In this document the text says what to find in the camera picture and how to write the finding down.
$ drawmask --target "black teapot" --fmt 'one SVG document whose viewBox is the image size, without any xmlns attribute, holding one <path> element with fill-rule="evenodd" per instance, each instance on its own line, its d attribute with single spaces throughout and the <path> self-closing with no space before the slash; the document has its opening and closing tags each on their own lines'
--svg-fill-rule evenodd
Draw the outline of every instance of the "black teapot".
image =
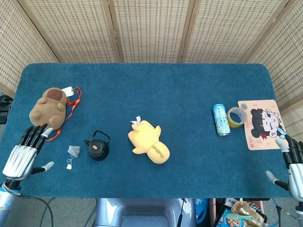
<svg viewBox="0 0 303 227">
<path fill-rule="evenodd" d="M 97 132 L 105 135 L 107 137 L 107 141 L 103 141 L 103 140 L 95 140 L 95 135 L 97 134 Z M 94 132 L 93 137 L 91 138 L 91 140 L 84 140 L 84 142 L 86 143 L 87 147 L 87 151 L 89 153 L 89 156 L 94 159 L 94 160 L 103 160 L 105 159 L 108 154 L 109 154 L 109 143 L 110 141 L 110 137 L 108 135 L 106 135 L 104 132 L 96 130 Z"/>
</svg>

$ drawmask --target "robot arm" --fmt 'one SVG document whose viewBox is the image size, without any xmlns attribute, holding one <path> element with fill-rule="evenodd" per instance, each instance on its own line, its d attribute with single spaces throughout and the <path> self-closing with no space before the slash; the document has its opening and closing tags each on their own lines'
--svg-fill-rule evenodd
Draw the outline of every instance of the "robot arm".
<svg viewBox="0 0 303 227">
<path fill-rule="evenodd" d="M 29 127 L 4 166 L 2 173 L 6 176 L 6 181 L 0 186 L 0 227 L 4 225 L 16 198 L 22 197 L 20 182 L 31 174 L 45 172 L 53 166 L 53 162 L 49 162 L 45 166 L 34 167 L 36 156 L 53 130 L 49 128 L 44 131 L 46 127 L 47 124 Z"/>
<path fill-rule="evenodd" d="M 291 196 L 299 202 L 296 207 L 299 226 L 303 227 L 303 143 L 297 142 L 290 136 L 285 136 L 289 149 L 280 139 L 276 139 L 280 147 L 288 172 L 288 183 L 277 179 L 270 171 L 266 174 L 270 181 L 289 191 Z"/>
</svg>

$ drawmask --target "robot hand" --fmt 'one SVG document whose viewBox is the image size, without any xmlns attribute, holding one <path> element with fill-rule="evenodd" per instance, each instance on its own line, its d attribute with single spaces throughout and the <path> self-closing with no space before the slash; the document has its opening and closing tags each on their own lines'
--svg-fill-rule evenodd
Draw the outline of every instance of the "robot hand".
<svg viewBox="0 0 303 227">
<path fill-rule="evenodd" d="M 14 190 L 17 189 L 21 181 L 26 180 L 31 174 L 45 172 L 53 166 L 53 162 L 49 162 L 45 166 L 34 167 L 36 156 L 39 154 L 45 139 L 53 130 L 49 128 L 44 131 L 46 127 L 47 124 L 35 128 L 29 127 L 23 133 L 19 144 L 13 148 L 2 171 L 7 178 L 6 182 L 2 184 L 5 191 L 16 194 Z"/>
<path fill-rule="evenodd" d="M 270 181 L 290 192 L 292 197 L 303 202 L 303 143 L 297 142 L 290 136 L 285 136 L 289 149 L 280 139 L 276 139 L 288 170 L 288 183 L 283 182 L 270 172 L 266 171 Z"/>
</svg>

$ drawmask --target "price tag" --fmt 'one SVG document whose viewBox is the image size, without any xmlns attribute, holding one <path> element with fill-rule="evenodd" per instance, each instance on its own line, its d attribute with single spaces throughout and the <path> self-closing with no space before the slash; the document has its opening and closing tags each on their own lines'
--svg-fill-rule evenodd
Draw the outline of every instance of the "price tag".
<svg viewBox="0 0 303 227">
<path fill-rule="evenodd" d="M 70 97 L 74 95 L 74 91 L 72 89 L 72 86 L 63 88 L 62 91 L 66 94 L 66 97 Z"/>
</svg>

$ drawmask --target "folding screen panel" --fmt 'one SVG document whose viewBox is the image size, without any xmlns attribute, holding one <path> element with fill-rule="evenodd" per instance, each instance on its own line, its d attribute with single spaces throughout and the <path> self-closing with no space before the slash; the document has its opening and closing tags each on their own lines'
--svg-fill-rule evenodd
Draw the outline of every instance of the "folding screen panel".
<svg viewBox="0 0 303 227">
<path fill-rule="evenodd" d="M 239 62 L 282 2 L 200 0 L 182 61 Z"/>
<path fill-rule="evenodd" d="M 125 62 L 177 62 L 189 0 L 109 2 Z"/>
<path fill-rule="evenodd" d="M 286 131 L 303 140 L 303 0 L 292 2 L 250 62 L 268 68 Z"/>
<path fill-rule="evenodd" d="M 116 62 L 107 0 L 19 0 L 62 62 Z"/>
<path fill-rule="evenodd" d="M 25 66 L 58 61 L 11 0 L 0 0 L 0 89 L 14 97 Z"/>
</svg>

